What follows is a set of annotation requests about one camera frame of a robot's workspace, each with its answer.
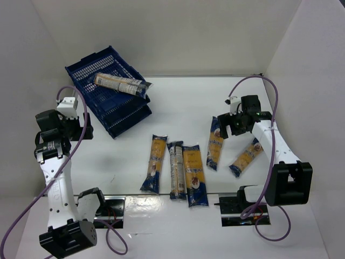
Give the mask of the grasped blue yellow spaghetti bag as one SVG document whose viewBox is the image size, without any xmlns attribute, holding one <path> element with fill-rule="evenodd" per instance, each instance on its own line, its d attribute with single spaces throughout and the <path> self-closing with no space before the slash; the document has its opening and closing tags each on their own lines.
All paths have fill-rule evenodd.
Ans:
<svg viewBox="0 0 345 259">
<path fill-rule="evenodd" d="M 220 124 L 218 118 L 212 117 L 206 165 L 214 171 L 216 171 L 218 167 L 223 141 L 224 139 L 220 136 Z"/>
</svg>

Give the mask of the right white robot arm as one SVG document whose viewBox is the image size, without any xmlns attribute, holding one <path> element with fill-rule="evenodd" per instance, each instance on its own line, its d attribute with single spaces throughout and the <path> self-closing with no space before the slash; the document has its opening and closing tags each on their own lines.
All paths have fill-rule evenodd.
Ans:
<svg viewBox="0 0 345 259">
<path fill-rule="evenodd" d="M 220 136 L 228 138 L 227 127 L 232 135 L 247 132 L 253 134 L 270 161 L 270 176 L 264 184 L 262 201 L 269 206 L 304 205 L 308 202 L 313 169 L 302 162 L 288 147 L 272 114 L 262 111 L 257 95 L 241 98 L 229 97 L 225 101 L 230 111 L 218 116 Z"/>
</svg>

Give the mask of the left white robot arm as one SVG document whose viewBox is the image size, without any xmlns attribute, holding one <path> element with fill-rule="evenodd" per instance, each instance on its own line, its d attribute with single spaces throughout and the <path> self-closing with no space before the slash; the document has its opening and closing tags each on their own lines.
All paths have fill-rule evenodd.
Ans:
<svg viewBox="0 0 345 259">
<path fill-rule="evenodd" d="M 39 243 L 55 258 L 66 258 L 97 244 L 93 221 L 105 197 L 97 187 L 74 197 L 70 158 L 71 142 L 93 139 L 93 127 L 88 121 L 83 128 L 77 115 L 68 118 L 57 110 L 37 114 L 36 122 L 40 132 L 34 155 L 45 176 L 49 201 L 47 232 L 39 236 Z"/>
</svg>

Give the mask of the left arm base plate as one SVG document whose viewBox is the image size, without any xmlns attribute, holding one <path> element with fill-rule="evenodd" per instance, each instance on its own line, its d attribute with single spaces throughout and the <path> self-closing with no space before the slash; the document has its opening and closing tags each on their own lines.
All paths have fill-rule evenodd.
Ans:
<svg viewBox="0 0 345 259">
<path fill-rule="evenodd" d="M 96 220 L 103 220 L 112 225 L 115 229 L 123 228 L 123 217 L 125 213 L 125 196 L 105 196 L 105 203 L 96 211 L 94 225 L 96 228 L 106 228 L 106 226 Z"/>
</svg>

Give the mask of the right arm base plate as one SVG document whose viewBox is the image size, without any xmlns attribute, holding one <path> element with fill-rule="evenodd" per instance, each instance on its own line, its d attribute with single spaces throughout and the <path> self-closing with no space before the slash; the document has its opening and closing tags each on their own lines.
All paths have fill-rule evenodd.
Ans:
<svg viewBox="0 0 345 259">
<path fill-rule="evenodd" d="M 234 226 L 254 226 L 257 221 L 258 225 L 270 225 L 270 217 L 267 205 L 260 205 L 254 213 L 248 218 L 241 219 L 242 211 L 252 203 L 247 202 L 243 194 L 219 194 L 219 201 L 215 203 L 220 209 L 220 216 L 223 227 Z"/>
</svg>

